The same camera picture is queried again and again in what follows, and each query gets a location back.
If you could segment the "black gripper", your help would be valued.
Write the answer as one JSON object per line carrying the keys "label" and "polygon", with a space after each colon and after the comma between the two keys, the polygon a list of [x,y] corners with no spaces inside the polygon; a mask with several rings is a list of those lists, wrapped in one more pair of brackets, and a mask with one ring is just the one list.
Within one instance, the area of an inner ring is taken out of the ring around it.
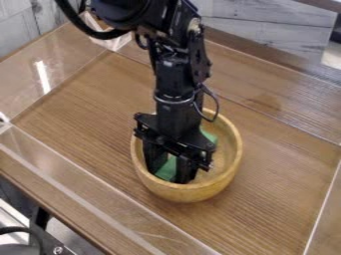
{"label": "black gripper", "polygon": [[[149,172],[156,174],[169,160],[172,143],[188,142],[189,136],[201,129],[201,121],[216,121],[204,114],[204,100],[158,102],[154,114],[137,113],[134,135],[144,141],[144,152]],[[196,179],[199,166],[186,156],[176,160],[176,182],[188,184]]]}

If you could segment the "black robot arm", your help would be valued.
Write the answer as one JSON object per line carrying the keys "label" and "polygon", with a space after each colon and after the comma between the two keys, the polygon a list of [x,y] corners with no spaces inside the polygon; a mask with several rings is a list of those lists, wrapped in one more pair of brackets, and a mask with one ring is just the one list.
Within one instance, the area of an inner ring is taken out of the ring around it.
{"label": "black robot arm", "polygon": [[136,136],[144,141],[150,174],[186,184],[211,169],[216,151],[200,129],[212,61],[197,8],[189,0],[93,0],[92,7],[118,31],[137,35],[140,47],[150,52],[157,111],[136,114]]}

